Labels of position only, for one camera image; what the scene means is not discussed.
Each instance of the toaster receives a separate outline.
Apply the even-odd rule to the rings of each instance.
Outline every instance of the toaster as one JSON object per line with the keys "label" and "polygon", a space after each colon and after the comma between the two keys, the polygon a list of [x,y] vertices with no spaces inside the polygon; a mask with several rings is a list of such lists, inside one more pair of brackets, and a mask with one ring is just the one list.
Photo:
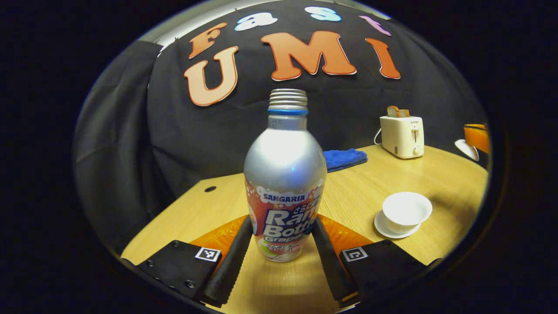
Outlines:
{"label": "toaster", "polygon": [[424,129],[421,117],[380,117],[382,147],[393,155],[416,158],[424,155]]}

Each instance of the silver aluminum bottle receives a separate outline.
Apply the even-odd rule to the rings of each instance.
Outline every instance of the silver aluminum bottle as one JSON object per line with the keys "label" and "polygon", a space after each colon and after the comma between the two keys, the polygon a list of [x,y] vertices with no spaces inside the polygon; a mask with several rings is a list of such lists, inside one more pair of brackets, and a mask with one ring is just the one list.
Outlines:
{"label": "silver aluminum bottle", "polygon": [[268,113],[268,128],[244,162],[248,211],[258,251],[273,261],[290,261],[302,253],[312,230],[327,167],[306,129],[304,91],[272,90]]}

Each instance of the white bowl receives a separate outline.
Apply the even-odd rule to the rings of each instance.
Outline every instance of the white bowl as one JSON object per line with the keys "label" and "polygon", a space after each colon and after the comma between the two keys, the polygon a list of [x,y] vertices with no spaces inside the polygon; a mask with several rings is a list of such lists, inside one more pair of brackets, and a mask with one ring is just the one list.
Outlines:
{"label": "white bowl", "polygon": [[432,203],[428,198],[413,192],[388,196],[382,208],[387,218],[386,226],[397,234],[411,231],[432,214]]}

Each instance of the saucer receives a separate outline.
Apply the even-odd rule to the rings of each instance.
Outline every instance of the saucer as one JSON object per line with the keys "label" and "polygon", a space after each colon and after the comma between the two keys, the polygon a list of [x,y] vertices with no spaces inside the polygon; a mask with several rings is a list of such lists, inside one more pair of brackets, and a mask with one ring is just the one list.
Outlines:
{"label": "saucer", "polygon": [[386,219],[386,215],[384,215],[383,210],[381,210],[376,214],[376,217],[374,218],[374,225],[376,226],[376,230],[378,230],[379,233],[392,239],[400,239],[402,237],[410,236],[417,232],[421,225],[418,224],[416,227],[408,232],[405,232],[404,234],[397,234],[386,227]]}

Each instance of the blue cloth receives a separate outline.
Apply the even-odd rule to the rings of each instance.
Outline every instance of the blue cloth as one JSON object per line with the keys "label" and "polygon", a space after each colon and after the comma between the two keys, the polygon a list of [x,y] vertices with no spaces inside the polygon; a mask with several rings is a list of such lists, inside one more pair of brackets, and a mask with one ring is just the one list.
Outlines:
{"label": "blue cloth", "polygon": [[365,163],[368,156],[363,151],[358,151],[354,148],[349,150],[328,150],[324,152],[325,163],[328,166],[328,172],[345,169]]}

